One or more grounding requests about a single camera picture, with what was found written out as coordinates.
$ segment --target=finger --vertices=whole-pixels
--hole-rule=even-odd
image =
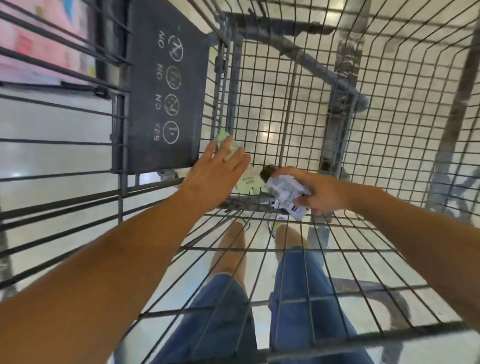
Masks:
[[[282,167],[278,168],[272,176],[283,176],[285,174],[289,174],[293,178],[295,178],[300,183],[307,183],[309,173],[306,170],[300,170],[296,167]]]
[[[220,148],[217,150],[213,159],[223,161],[225,157],[230,153],[230,147],[232,145],[232,142],[233,138],[231,136],[226,137]]]
[[[293,203],[297,206],[305,206],[305,207],[310,207],[310,199],[312,196],[309,195],[303,195],[300,197],[297,197],[293,200]]]
[[[200,158],[198,158],[198,161],[200,163],[203,163],[206,160],[211,160],[215,151],[216,151],[216,140],[212,140],[210,143],[208,143],[208,145],[204,150],[204,153]]]
[[[250,154],[245,153],[240,163],[235,167],[234,172],[239,175],[239,178],[242,175],[242,173],[244,173],[245,170],[247,169],[251,159],[252,157],[250,157]]]
[[[230,157],[230,159],[227,162],[227,166],[234,170],[238,164],[243,160],[243,157],[245,156],[247,152],[245,152],[244,148],[238,148],[237,151]]]

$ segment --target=blue shorts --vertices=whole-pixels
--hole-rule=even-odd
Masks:
[[[281,303],[280,305],[278,303],[280,299],[307,297],[307,281],[308,293],[311,297],[330,295],[329,298],[310,302],[311,318],[308,302]],[[316,340],[345,338],[345,327],[341,317],[343,312],[339,310],[337,301],[331,296],[332,293],[330,281],[314,252],[305,249],[303,254],[300,246],[287,250],[278,264],[274,290],[270,295],[269,308],[272,312],[270,347],[279,351],[310,348],[313,340],[312,332],[315,333]],[[186,314],[156,355],[153,363],[225,358],[231,357],[233,353],[235,353],[236,363],[256,362],[257,343],[252,309],[248,305],[248,298],[241,286],[228,274],[215,275],[200,289],[190,307],[211,307],[217,304],[218,308],[214,311],[210,309]],[[344,319],[348,334],[356,335],[352,324],[345,316]],[[284,359],[280,362],[372,364],[365,349],[306,360]]]

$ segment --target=shopping cart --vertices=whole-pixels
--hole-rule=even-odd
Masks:
[[[88,38],[0,0],[0,25],[96,59],[91,75],[0,45],[0,61],[61,76],[49,85],[2,83],[3,297],[173,193],[184,168],[221,130],[244,145],[254,167],[293,165],[380,186],[462,223],[480,224],[479,1],[81,4],[95,29]],[[25,123],[29,108],[33,118]],[[43,124],[31,136],[36,121]],[[81,139],[84,133],[92,139]],[[96,169],[79,169],[87,162]],[[35,172],[16,172],[12,165]],[[149,182],[152,172],[158,176]],[[318,253],[338,307],[358,335],[317,340],[300,352],[262,346],[279,251],[264,239],[268,233],[262,235],[281,213],[272,202],[266,192],[232,193],[199,221],[125,333],[117,361],[148,362],[181,317],[199,310],[189,303],[207,278],[202,262],[222,251],[216,242],[242,211],[253,212],[242,251],[250,262],[246,286],[257,362],[365,346],[380,348],[383,363],[398,363],[406,341],[467,330],[374,226],[340,211],[288,224]]]

